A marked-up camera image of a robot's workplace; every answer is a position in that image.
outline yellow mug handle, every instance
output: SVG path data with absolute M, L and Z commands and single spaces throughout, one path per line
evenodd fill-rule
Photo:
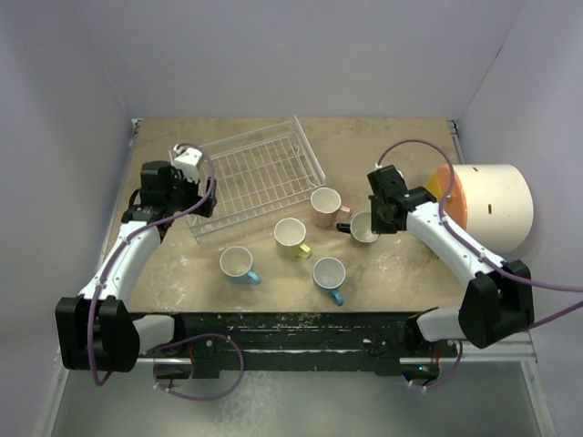
M 308 259 L 312 256 L 312 250 L 305 244 L 298 246 L 298 257 Z

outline gray wall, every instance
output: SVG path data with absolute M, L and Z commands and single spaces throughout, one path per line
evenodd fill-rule
M 510 163 L 535 202 L 523 255 L 534 277 L 583 286 L 583 3 L 527 0 L 462 122 L 470 163 Z M 538 290 L 541 318 L 581 295 Z M 562 436 L 581 435 L 582 313 L 533 330 L 550 407 Z
M 130 122 L 67 0 L 0 2 L 2 435 L 30 435 L 54 308 L 95 271 Z
M 73 0 L 133 117 L 459 117 L 524 0 Z

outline white mug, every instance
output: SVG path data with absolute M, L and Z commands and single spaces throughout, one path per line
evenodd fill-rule
M 339 307 L 344 304 L 340 287 L 346 279 L 346 269 L 336 258 L 322 258 L 313 266 L 313 282 L 326 293 Z
M 312 250 L 303 241 L 306 227 L 296 218 L 280 220 L 273 230 L 277 251 L 285 258 L 304 258 L 312 256 Z
M 345 234 L 350 234 L 353 239 L 360 243 L 374 243 L 379 239 L 378 234 L 373 234 L 371 230 L 372 215 L 370 212 L 359 212 L 356 214 L 350 224 L 337 223 L 336 229 Z
M 222 252 L 220 269 L 231 282 L 236 284 L 261 284 L 261 278 L 252 270 L 253 256 L 241 246 L 233 246 Z
M 350 208 L 344 207 L 340 194 L 335 189 L 322 187 L 310 197 L 312 221 L 319 228 L 328 228 L 334 221 L 350 220 Z

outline mug handle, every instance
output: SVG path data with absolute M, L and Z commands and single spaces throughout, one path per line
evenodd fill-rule
M 259 285 L 261 284 L 261 278 L 259 277 L 259 275 L 257 273 L 255 273 L 253 270 L 249 270 L 247 272 L 247 281 L 251 284 L 251 285 Z
M 352 216 L 353 214 L 350 208 L 341 206 L 340 209 L 336 211 L 336 217 L 334 217 L 334 219 L 337 222 L 350 221 Z
M 298 257 L 308 259 L 312 256 L 312 250 L 305 244 L 301 244 L 298 248 L 300 249 L 298 251 Z
M 350 224 L 349 223 L 336 223 L 336 230 L 343 232 L 345 234 L 350 234 Z
M 330 291 L 330 295 L 332 296 L 332 300 L 336 305 L 341 307 L 344 304 L 343 295 L 340 294 L 340 289 L 332 289 Z

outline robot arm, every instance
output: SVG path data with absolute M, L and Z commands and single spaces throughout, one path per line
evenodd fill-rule
M 68 369 L 89 368 L 87 358 L 87 317 L 90 301 L 96 293 L 96 281 L 111 259 L 106 280 L 101 283 L 96 322 L 94 350 L 100 371 L 130 371 L 140 353 L 172 340 L 174 319 L 166 315 L 147 315 L 140 319 L 128 313 L 127 305 L 146 262 L 159 247 L 171 221 L 154 225 L 201 200 L 199 196 L 199 165 L 201 153 L 192 147 L 174 149 L 172 162 L 147 162 L 140 171 L 141 187 L 129 201 L 122 216 L 116 243 L 96 276 L 76 298 L 63 298 L 56 306 L 56 326 L 63 362 Z M 210 217 L 217 203 L 214 189 L 204 203 L 193 211 Z M 143 229 L 135 238 L 128 237 Z
M 413 340 L 464 339 L 478 348 L 485 348 L 527 329 L 534 322 L 531 287 L 502 278 L 481 258 L 487 257 L 502 269 L 530 279 L 530 271 L 523 262 L 506 262 L 449 219 L 448 224 L 458 235 L 481 250 L 480 256 L 476 256 L 442 225 L 435 198 L 425 188 L 408 189 L 394 166 L 379 168 L 370 173 L 368 179 L 373 189 L 369 197 L 372 231 L 394 234 L 409 230 L 437 254 L 465 286 L 464 300 L 459 308 L 433 309 L 410 320 Z

